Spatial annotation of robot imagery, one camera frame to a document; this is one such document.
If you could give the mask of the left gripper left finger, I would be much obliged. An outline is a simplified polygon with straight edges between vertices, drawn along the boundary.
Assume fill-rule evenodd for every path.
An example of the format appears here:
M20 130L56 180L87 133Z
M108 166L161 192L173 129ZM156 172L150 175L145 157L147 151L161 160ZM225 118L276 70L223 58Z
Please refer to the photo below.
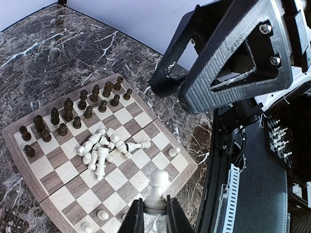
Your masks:
M122 222L120 233L144 233L143 200L134 200Z

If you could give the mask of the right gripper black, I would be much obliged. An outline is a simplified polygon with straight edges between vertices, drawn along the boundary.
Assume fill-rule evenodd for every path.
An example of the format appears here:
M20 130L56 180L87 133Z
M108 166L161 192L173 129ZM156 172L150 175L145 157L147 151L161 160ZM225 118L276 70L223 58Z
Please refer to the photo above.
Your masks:
M289 88L291 66L311 67L304 3L232 1L179 90L183 107L198 114Z

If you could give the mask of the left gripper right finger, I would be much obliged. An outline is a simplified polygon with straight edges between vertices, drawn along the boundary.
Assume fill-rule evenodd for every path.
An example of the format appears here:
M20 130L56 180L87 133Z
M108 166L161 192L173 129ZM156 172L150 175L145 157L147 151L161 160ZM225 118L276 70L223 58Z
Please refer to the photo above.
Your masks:
M177 198L171 198L170 195L167 195L166 225L168 233L194 232Z

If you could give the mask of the white pawn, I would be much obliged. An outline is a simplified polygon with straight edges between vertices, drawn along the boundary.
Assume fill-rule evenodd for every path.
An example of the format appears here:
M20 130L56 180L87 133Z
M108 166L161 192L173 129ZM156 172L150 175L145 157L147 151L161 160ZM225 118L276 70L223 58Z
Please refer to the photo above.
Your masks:
M92 227L91 224L88 222L84 222L81 225L81 229L84 233L92 233Z
M109 219L109 214L104 210L99 210L97 212L97 217L98 217L98 219L105 221L105 220Z
M169 155L170 157L175 157L177 154L180 153L180 151L181 151L181 149L180 149L179 147L177 147L177 148L172 148L172 149L169 149L168 155Z

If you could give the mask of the wooden chessboard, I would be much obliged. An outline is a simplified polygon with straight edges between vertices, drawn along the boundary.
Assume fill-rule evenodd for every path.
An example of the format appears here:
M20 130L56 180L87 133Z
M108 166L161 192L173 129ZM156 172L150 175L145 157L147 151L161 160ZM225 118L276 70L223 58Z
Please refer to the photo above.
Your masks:
M3 137L17 168L43 211L63 233L119 232L122 217L133 200L146 198L150 174L168 172L164 195L175 196L197 169L196 162L136 94L127 81L121 89L102 96L107 81L89 84L24 116L3 129ZM97 102L91 102L94 85L100 86ZM78 109L80 92L87 94L86 108ZM64 120L64 102L73 101L73 119ZM148 149L127 151L125 143L150 141ZM95 175L98 148L109 148L105 176ZM175 157L169 149L181 149ZM109 219L98 219L104 210Z

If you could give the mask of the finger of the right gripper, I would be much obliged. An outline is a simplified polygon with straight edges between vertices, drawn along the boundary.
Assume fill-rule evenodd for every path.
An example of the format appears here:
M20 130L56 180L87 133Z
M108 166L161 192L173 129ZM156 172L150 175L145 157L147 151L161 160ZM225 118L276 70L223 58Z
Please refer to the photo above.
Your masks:
M173 78L171 72L191 40L195 42L194 49L197 54L203 50L215 28L218 11L217 4L196 5L193 11L182 17L167 50L149 80L153 93L164 98L178 92L184 77Z

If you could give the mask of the white pawn second row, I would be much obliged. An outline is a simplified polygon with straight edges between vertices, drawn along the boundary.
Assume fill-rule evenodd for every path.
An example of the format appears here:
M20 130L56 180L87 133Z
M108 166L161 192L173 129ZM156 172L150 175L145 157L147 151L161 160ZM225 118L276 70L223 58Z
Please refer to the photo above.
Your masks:
M156 169L150 174L151 191L143 202L144 213L152 216L165 215L167 202L163 197L165 188L169 182L168 172Z

